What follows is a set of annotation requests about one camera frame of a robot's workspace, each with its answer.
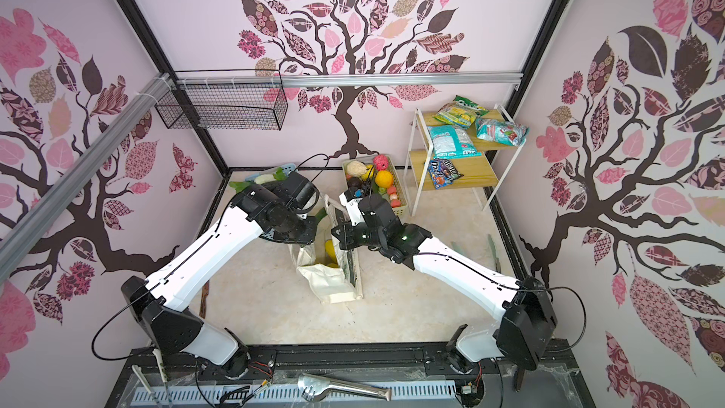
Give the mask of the cream canvas grocery bag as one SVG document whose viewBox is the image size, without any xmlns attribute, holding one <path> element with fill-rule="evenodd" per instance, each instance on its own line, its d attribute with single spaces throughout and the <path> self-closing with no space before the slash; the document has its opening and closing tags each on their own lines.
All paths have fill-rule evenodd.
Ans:
<svg viewBox="0 0 725 408">
<path fill-rule="evenodd" d="M 324 196 L 323 217 L 319 217 L 315 239 L 311 245 L 289 245 L 296 272 L 307 281 L 312 293 L 326 304 L 346 303 L 364 298 L 362 273 L 358 251 L 341 250 L 332 228 L 347 221 L 342 205 Z M 326 265 L 325 242 L 332 239 L 339 267 Z"/>
</svg>

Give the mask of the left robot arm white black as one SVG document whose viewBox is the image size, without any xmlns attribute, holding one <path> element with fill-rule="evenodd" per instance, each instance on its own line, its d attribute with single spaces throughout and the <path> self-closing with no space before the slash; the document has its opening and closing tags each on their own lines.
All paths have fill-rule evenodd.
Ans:
<svg viewBox="0 0 725 408">
<path fill-rule="evenodd" d="M 310 211 L 319 198 L 298 172 L 283 181 L 249 183 L 179 257 L 145 279 L 129 278 L 122 293 L 155 348 L 162 355 L 190 354 L 228 378 L 243 376 L 250 363 L 247 346 L 194 314 L 190 304 L 235 254 L 264 234 L 284 245 L 313 243 L 317 221 Z"/>
</svg>

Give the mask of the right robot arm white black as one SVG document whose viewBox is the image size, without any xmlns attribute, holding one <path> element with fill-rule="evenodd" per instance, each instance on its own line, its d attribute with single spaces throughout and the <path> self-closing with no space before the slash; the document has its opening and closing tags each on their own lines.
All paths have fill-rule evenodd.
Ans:
<svg viewBox="0 0 725 408">
<path fill-rule="evenodd" d="M 464 325 L 451 339 L 453 364 L 504 357 L 524 370 L 538 368 L 557 318 L 549 289 L 534 277 L 518 280 L 455 251 L 429 230 L 403 223 L 379 194 L 339 196 L 349 220 L 332 229 L 343 250 L 366 247 L 393 263 L 434 277 L 479 305 L 489 325 Z"/>
</svg>

